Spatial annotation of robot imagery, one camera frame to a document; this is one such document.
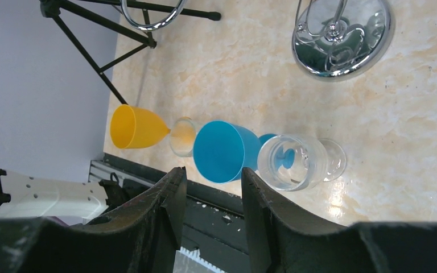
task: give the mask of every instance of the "clear glass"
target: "clear glass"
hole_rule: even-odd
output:
[[[168,136],[170,148],[181,158],[192,156],[193,143],[203,124],[187,117],[179,118]]]
[[[336,142],[300,134],[269,139],[257,160],[261,178],[279,191],[298,191],[337,179],[346,163],[346,154]]]

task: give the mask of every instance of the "round chrome base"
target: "round chrome base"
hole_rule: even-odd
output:
[[[292,52],[309,75],[341,81],[375,64],[393,33],[394,18],[386,0],[315,0],[297,15]]]

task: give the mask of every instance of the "wall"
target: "wall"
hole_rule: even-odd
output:
[[[115,22],[111,6],[78,3]],[[99,65],[117,34],[62,11]],[[0,165],[23,174],[86,181],[101,156],[109,89],[39,1],[0,1]]]

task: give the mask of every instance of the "tabletop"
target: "tabletop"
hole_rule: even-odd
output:
[[[156,3],[176,5],[176,0]],[[343,175],[287,198],[338,224],[437,221],[437,1],[390,0],[396,30],[383,58],[342,82],[303,73],[291,52],[298,0],[189,1],[222,20],[179,16],[154,32],[147,48],[114,67],[113,84],[129,104],[160,115],[222,119],[257,135],[302,133],[339,143]],[[132,13],[140,19],[141,11]],[[151,20],[164,14],[151,12]],[[128,26],[123,18],[121,24]],[[116,56],[138,46],[118,36]],[[109,136],[119,102],[110,97],[104,151],[168,172],[186,166],[189,179],[241,195],[239,181],[214,184],[192,158],[175,156],[166,140],[120,150]]]

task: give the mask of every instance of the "metal stand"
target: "metal stand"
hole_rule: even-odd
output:
[[[78,49],[78,51],[83,55],[83,57],[88,61],[89,65],[96,71],[98,76],[105,82],[106,86],[111,90],[111,92],[116,96],[116,98],[122,103],[127,104],[125,99],[121,96],[121,94],[118,92],[118,90],[114,87],[112,82],[106,77],[104,72],[108,70],[109,68],[113,67],[114,65],[118,64],[122,60],[130,57],[131,55],[137,53],[138,51],[150,47],[155,48],[156,47],[156,41],[153,39],[153,36],[151,32],[147,33],[147,36],[138,34],[124,26],[121,26],[118,23],[115,23],[103,16],[100,16],[96,13],[93,13],[75,3],[72,3],[68,0],[40,0],[41,1],[41,13],[46,18],[52,18],[56,24],[63,30],[63,32],[66,34],[66,36],[70,39],[70,41],[75,45],[75,47]],[[106,5],[112,5],[112,6],[118,6],[120,5],[119,0],[82,0],[85,2],[93,2],[93,3],[100,3],[100,4],[106,4]],[[135,9],[142,9],[143,11],[143,17],[145,19],[146,24],[150,24],[150,17],[148,14],[148,10],[154,10],[154,11],[160,11],[164,13],[171,12],[174,7],[170,6],[163,6],[163,5],[156,5],[156,4],[150,4],[150,3],[143,3],[143,2],[136,2],[136,1],[127,1],[127,5],[129,7],[135,8]],[[86,51],[86,49],[83,47],[83,45],[79,42],[79,40],[76,38],[76,36],[71,32],[71,30],[66,26],[66,24],[63,22],[61,17],[59,15],[61,14],[60,8],[63,8],[70,13],[74,13],[80,17],[83,17],[87,20],[90,20],[91,22],[97,23],[100,26],[104,26],[110,30],[113,30],[119,34],[122,34],[124,36],[127,36],[130,39],[133,39],[135,41],[138,41],[142,43],[139,47],[131,50],[130,52],[122,55],[121,57],[111,61],[110,63],[104,65],[103,67],[98,66],[96,62],[93,60],[91,55]],[[188,10],[184,9],[182,11],[183,15],[188,16],[194,16],[194,17],[200,17],[200,18],[208,18],[213,21],[218,21],[221,18],[220,13],[217,12],[205,12],[205,11],[199,11],[199,10]]]

